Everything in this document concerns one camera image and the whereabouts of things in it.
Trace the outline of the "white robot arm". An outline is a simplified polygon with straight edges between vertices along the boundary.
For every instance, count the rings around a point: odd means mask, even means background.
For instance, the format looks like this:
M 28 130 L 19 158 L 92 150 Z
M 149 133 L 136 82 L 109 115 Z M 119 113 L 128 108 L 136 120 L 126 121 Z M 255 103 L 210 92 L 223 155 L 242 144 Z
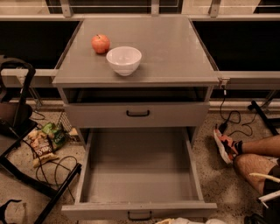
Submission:
M 205 222 L 199 222 L 199 221 L 192 221 L 185 218 L 177 218 L 177 219 L 165 219 L 156 222 L 155 224 L 227 224 L 226 222 L 218 219 L 210 219 Z

